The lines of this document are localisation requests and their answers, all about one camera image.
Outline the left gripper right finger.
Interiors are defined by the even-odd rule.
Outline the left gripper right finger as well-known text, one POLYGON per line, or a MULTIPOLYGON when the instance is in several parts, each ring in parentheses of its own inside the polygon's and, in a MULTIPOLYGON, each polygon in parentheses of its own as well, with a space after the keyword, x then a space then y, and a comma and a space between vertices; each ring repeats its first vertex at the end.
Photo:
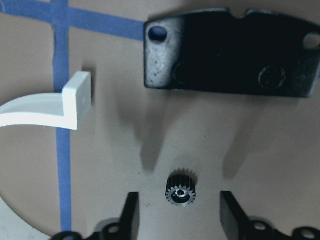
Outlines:
POLYGON ((220 222, 228 240, 273 240, 274 231, 267 223, 251 220, 232 192, 220 192, 220 222))

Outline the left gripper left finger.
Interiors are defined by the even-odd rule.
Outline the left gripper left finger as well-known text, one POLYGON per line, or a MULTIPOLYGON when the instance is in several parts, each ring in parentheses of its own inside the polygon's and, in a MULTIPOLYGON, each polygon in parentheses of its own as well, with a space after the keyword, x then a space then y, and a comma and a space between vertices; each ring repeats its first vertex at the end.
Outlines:
POLYGON ((136 240, 140 226, 138 192, 127 194, 121 215, 100 221, 94 230, 94 240, 136 240))

